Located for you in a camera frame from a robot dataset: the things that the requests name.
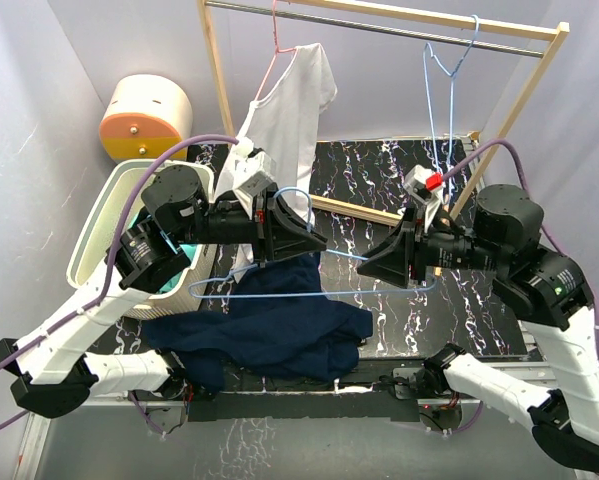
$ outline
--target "black marble board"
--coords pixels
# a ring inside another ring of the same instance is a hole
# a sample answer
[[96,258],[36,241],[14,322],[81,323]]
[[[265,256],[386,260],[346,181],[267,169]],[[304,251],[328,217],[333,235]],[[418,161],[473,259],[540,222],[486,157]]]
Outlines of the black marble board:
[[[403,189],[406,174],[416,164],[447,171],[465,158],[455,141],[447,160],[448,142],[437,141],[439,162],[432,142],[385,140],[324,142],[317,144],[310,192],[316,195],[399,213],[409,201]],[[192,147],[189,161],[208,165],[215,179],[227,155],[224,145]],[[464,172],[449,186],[450,202],[458,198],[469,178]],[[471,223],[474,196],[458,221]],[[350,217],[315,211],[316,229],[329,239],[329,247],[363,254],[388,233],[388,227]],[[236,255],[236,246],[219,246],[212,276],[225,275]],[[356,274],[357,262],[323,254],[322,286],[325,291],[376,290],[382,293],[334,295],[373,312],[374,335],[360,348],[363,358],[428,356],[446,342],[454,342],[475,355],[524,355],[523,337],[514,316],[492,294],[491,276],[481,272],[444,271],[428,292],[404,292],[391,285]],[[232,281],[209,286],[207,294],[226,294]],[[227,299],[204,300],[202,310],[226,312]],[[98,353],[136,353],[148,349],[141,323],[123,318],[93,347]]]

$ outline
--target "laundry basket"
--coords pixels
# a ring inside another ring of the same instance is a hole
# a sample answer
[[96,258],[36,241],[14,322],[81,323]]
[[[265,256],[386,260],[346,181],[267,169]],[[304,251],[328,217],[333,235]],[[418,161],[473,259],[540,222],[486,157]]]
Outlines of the laundry basket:
[[[81,231],[81,235],[79,235],[79,240],[68,264],[68,283],[74,288],[79,288],[83,285],[95,267],[104,258],[106,250],[112,243],[115,226],[121,215],[123,205],[130,191],[151,163],[152,160],[127,160],[120,163],[108,178],[90,211],[90,215],[88,215],[88,219]],[[214,182],[212,170],[204,165],[175,160],[167,160],[161,168],[171,165],[184,165],[194,168],[199,174],[207,197],[212,197]],[[143,188],[151,182],[152,178],[146,182]],[[137,197],[130,210],[126,228],[142,206],[141,197]],[[136,305],[132,310],[127,312],[126,316],[141,320],[150,320],[173,313],[197,310],[201,299],[191,296],[188,293],[187,286],[192,282],[205,280],[210,277],[216,251],[216,245],[198,245],[190,267],[182,272],[175,288],[167,293],[150,296],[143,304]],[[205,285],[199,285],[195,291],[199,295],[202,295],[204,289]]]

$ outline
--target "hanging rod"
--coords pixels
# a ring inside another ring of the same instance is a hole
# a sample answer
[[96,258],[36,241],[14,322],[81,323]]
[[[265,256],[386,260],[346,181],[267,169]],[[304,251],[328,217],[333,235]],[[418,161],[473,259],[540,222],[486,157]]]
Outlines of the hanging rod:
[[[257,15],[272,15],[272,10],[267,8],[251,7],[250,5],[239,5],[236,3],[217,2],[215,0],[206,0],[206,6],[220,8],[224,10],[235,10],[237,12],[255,13]],[[470,40],[462,38],[446,37],[444,35],[433,35],[431,33],[411,32],[398,28],[380,27],[378,25],[369,25],[367,23],[350,22],[347,20],[336,20],[334,18],[317,17],[315,15],[306,15],[304,13],[293,13],[276,11],[275,15],[280,18],[289,18],[291,20],[303,20],[311,23],[321,23],[324,25],[335,25],[337,27],[352,28],[355,30],[364,30],[366,32],[384,33],[386,35],[396,35],[398,37],[419,38],[430,42],[449,43],[451,45],[461,45],[467,47]],[[480,50],[491,50],[493,52],[511,53],[513,55],[522,55],[525,57],[542,58],[543,52],[526,50],[523,48],[508,47],[506,45],[497,45],[495,43],[475,42],[472,48]]]

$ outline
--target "gray wall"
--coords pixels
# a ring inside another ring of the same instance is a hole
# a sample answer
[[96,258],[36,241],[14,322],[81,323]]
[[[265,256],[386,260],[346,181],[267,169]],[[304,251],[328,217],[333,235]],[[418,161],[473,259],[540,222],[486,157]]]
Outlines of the gray wall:
[[[571,33],[508,139],[517,147],[546,224],[584,268],[599,295],[599,1],[556,0],[544,25],[570,22]],[[533,62],[521,62],[488,122],[501,118]],[[512,162],[497,153],[489,183],[516,182]]]
[[[46,2],[0,0],[0,338],[20,337],[70,294],[67,262],[112,168],[103,106]],[[18,411],[0,374],[0,422]],[[25,420],[0,433],[10,478]]]
[[[235,3],[270,7],[270,0]],[[134,73],[170,77],[184,88],[195,112],[195,133],[222,131],[214,84],[206,57],[194,0],[49,0],[61,26],[100,96],[107,102],[116,83]],[[509,2],[483,0],[392,0],[388,3],[483,18],[539,24],[548,0]],[[471,38],[459,31],[411,22],[391,21],[345,12],[306,8],[279,2],[281,9],[366,23]],[[235,126],[243,122],[273,52],[270,17],[213,10]],[[321,42],[339,86],[337,100],[322,116],[321,139],[364,139],[398,135],[429,135],[422,71],[424,42],[340,27],[279,20],[282,46]],[[505,38],[484,34],[484,41]],[[527,41],[509,39],[511,45]],[[463,47],[435,47],[448,64]],[[279,64],[287,65],[288,56]],[[455,129],[480,130],[488,119],[519,57],[473,51],[457,81]],[[448,131],[449,80],[431,68],[437,128]]]

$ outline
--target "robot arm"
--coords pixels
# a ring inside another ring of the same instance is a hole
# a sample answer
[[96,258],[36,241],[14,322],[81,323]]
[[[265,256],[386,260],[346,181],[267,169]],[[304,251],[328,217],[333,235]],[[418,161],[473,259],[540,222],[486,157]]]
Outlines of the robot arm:
[[[190,168],[171,166],[157,174],[142,193],[145,207],[139,218],[121,236],[106,297],[84,310],[101,293],[107,267],[102,260],[88,281],[40,327],[19,340],[0,341],[4,361],[45,337],[6,367],[17,377],[11,386],[17,405],[56,418],[91,395],[135,389],[166,398],[179,393],[185,372],[171,353],[96,355],[87,350],[119,317],[190,265],[179,248],[182,243],[249,243],[258,263],[324,251],[326,239],[308,232],[277,191],[274,184],[266,186],[253,196],[253,211],[246,212],[234,198],[210,204]],[[63,325],[73,312],[74,318]]]
[[478,398],[524,425],[558,463],[599,472],[594,299],[579,266],[540,245],[543,210],[518,187],[493,185],[477,196],[471,230],[439,218],[427,228],[426,211],[417,203],[406,208],[358,273],[407,287],[432,266],[495,272],[493,292],[535,337],[560,388],[514,379],[454,345],[427,359],[411,385]]

